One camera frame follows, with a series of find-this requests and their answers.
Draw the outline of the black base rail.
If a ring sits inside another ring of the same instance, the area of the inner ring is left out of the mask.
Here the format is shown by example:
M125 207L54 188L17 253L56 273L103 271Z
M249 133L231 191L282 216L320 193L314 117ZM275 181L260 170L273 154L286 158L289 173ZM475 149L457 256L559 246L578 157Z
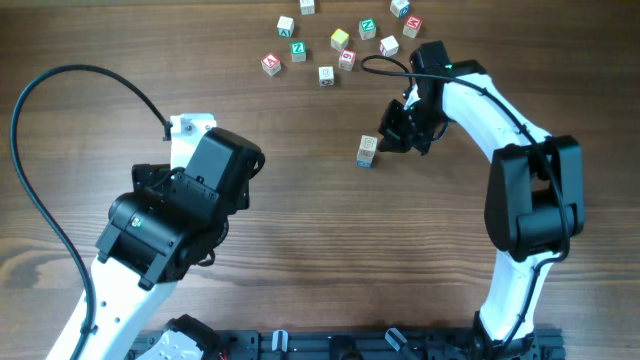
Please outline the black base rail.
M420 359L468 359L471 330L469 328L433 329L430 331L402 332L414 354ZM277 359L272 350L272 335L255 330L226 330L218 333L224 351L219 358ZM384 338L382 332L300 333L288 337L283 359L335 359L333 349L340 340L346 340L365 359L401 359ZM567 352L559 329L541 329L536 332L530 350L516 354L516 359L565 360Z

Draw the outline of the blue sided block top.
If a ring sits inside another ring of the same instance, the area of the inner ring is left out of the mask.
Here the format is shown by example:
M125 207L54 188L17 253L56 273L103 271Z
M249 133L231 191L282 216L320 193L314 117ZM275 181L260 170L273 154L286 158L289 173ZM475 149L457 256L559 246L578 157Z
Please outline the blue sided block top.
M409 13L409 0L391 0L390 11L398 19L403 18Z

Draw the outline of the teal sided white block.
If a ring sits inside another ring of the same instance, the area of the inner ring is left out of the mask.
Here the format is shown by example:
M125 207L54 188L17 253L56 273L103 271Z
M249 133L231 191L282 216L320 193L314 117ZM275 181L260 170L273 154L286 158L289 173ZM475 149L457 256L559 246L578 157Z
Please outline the teal sided white block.
M295 27L294 19L287 16L280 16L277 22L277 33L281 37L291 38Z

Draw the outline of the red A block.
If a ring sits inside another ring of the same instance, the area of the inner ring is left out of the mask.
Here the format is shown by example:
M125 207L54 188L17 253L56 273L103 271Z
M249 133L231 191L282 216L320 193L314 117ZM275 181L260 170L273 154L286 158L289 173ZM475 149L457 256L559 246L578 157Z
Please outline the red A block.
M263 70L271 77L276 75L282 68L280 59L273 53L266 54L261 59Z

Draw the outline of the green Z block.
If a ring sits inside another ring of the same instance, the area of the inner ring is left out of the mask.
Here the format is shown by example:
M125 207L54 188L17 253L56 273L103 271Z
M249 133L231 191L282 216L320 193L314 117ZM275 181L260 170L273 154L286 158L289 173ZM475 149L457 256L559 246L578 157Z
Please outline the green Z block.
M294 63L305 62L307 59L306 46L303 41L290 44L291 59Z

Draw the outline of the red 9 block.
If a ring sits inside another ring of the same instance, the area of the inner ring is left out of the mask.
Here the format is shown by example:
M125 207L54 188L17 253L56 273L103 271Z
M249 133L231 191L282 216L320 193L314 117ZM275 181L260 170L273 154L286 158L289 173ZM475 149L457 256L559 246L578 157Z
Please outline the red 9 block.
M354 67L356 60L356 52L343 49L339 55L338 66L346 71L351 71Z

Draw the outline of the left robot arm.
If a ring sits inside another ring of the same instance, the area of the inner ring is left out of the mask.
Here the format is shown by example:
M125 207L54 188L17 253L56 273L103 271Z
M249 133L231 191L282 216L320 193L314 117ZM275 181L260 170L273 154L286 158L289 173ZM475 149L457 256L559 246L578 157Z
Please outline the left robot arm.
M94 292L79 300L49 358L124 358L189 268L213 264L264 162L256 144L212 128L185 167L119 196L96 243Z

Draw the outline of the plain block top edge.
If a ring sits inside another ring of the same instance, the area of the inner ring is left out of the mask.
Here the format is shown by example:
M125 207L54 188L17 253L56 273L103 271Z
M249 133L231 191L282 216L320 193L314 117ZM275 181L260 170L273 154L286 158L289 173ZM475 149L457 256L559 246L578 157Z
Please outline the plain block top edge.
M313 15L316 12L315 0L299 0L299 6L303 16Z

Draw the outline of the yellow top block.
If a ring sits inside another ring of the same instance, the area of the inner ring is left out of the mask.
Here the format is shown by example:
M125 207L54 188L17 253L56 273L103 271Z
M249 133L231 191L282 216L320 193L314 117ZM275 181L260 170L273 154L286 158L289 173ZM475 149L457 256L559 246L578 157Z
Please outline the yellow top block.
M350 36L346 31L337 28L331 35L331 47L338 52L341 52L348 45L349 38Z

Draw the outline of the green N block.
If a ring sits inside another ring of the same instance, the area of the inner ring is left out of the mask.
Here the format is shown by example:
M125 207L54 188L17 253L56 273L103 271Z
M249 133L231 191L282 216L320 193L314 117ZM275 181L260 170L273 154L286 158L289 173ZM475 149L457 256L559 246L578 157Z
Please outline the green N block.
M362 40L373 39L376 36L377 27L373 18L361 20L359 22L359 34Z

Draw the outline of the red M block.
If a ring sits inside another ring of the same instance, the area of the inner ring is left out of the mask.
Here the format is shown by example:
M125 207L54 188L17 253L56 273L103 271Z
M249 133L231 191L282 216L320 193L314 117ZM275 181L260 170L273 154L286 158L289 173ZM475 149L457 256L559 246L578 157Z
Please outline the red M block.
M421 30L423 19L414 15L406 18L403 27L403 35L415 39Z

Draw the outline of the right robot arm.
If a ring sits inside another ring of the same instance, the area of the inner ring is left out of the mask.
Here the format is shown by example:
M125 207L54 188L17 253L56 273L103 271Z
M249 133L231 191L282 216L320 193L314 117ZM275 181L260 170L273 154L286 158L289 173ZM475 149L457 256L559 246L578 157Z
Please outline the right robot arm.
M533 354L544 281L584 228L581 147L570 135L553 136L528 121L484 67L451 61L440 41L421 44L409 62L396 73L409 86L382 117L379 151L425 155L457 123L490 162L484 222L496 261L462 349L473 359Z

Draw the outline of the red Y block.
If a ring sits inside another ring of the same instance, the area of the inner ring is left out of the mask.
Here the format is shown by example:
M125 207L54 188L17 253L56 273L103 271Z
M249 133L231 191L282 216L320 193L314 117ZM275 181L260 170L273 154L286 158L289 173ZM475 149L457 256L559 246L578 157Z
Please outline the red Y block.
M356 161L358 163L368 163L371 164L373 161L373 158L375 156L375 152L374 151L368 151L368 150L359 150L357 157L356 157Z

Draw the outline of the white block red side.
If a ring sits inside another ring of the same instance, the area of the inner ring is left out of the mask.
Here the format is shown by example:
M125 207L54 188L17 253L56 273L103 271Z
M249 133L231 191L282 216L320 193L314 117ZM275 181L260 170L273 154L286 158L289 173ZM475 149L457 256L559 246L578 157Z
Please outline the white block red side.
M390 35L380 41L379 51L385 57L392 57L398 53L399 43L393 35Z

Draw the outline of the white block black drawing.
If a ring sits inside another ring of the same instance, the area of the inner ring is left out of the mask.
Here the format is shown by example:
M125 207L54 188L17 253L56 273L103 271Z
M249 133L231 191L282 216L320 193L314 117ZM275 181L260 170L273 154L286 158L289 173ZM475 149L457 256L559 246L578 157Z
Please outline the white block black drawing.
M332 66L323 66L318 68L319 84L324 86L333 86L335 84L334 69Z

